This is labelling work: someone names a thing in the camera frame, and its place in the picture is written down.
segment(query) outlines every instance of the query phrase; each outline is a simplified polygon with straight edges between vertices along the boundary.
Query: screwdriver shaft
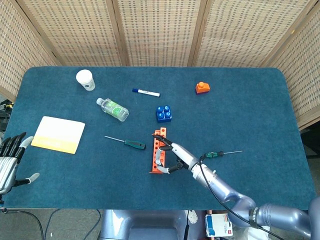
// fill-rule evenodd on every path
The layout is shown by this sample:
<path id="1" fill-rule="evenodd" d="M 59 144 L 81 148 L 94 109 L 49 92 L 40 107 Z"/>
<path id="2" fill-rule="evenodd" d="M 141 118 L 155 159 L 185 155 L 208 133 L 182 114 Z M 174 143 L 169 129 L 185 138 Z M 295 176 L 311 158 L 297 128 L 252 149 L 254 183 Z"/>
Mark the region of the screwdriver shaft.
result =
<path id="1" fill-rule="evenodd" d="M 108 138 L 108 139 L 113 139 L 113 140 L 116 140 L 116 141 L 119 141 L 119 142 L 125 142 L 125 141 L 123 141 L 123 140 L 120 140 L 120 139 L 117 139 L 117 138 L 114 138 L 114 137 L 110 137 L 110 136 L 105 136 L 106 138 Z"/>
<path id="2" fill-rule="evenodd" d="M 235 153 L 241 153 L 243 151 L 229 151 L 229 152 L 225 152 L 224 154 L 235 154 Z"/>

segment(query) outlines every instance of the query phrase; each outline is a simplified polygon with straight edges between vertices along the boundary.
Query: white cup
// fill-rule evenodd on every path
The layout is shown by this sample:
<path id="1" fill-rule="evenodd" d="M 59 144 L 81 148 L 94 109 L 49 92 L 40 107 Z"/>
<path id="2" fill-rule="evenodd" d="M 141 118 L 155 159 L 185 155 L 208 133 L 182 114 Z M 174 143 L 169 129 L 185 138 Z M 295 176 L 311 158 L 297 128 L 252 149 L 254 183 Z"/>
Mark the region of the white cup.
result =
<path id="1" fill-rule="evenodd" d="M 92 73 L 87 69 L 79 71 L 75 78 L 87 91 L 92 91 L 96 87 Z"/>

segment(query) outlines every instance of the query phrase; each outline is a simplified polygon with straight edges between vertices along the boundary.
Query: green label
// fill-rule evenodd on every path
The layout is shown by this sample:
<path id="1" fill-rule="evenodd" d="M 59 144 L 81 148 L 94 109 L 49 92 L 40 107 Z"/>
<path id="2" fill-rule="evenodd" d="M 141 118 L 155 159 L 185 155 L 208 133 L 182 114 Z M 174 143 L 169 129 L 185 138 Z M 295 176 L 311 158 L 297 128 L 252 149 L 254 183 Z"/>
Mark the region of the green label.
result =
<path id="1" fill-rule="evenodd" d="M 120 112 L 121 112 L 122 108 L 119 106 L 116 106 L 114 109 L 112 109 L 112 115 L 114 116 L 119 116 Z"/>

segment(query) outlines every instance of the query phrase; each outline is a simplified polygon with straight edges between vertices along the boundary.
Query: blue building block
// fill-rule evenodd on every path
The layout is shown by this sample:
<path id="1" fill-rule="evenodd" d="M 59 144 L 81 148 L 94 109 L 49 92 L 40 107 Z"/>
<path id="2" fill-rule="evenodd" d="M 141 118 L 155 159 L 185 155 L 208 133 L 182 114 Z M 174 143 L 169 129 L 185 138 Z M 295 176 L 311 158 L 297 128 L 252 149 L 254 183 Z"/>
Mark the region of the blue building block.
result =
<path id="1" fill-rule="evenodd" d="M 170 106 L 158 106 L 156 108 L 156 119 L 158 123 L 171 122 L 172 115 Z"/>

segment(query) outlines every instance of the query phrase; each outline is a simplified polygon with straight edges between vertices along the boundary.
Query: sticky note pad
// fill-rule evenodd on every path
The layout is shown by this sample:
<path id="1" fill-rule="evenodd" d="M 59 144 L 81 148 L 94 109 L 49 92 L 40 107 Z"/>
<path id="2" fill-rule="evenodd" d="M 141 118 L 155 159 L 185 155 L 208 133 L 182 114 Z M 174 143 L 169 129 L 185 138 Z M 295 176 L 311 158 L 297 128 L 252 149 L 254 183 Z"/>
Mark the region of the sticky note pad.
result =
<path id="1" fill-rule="evenodd" d="M 83 122 L 44 116 L 31 145 L 75 154 L 84 128 Z"/>

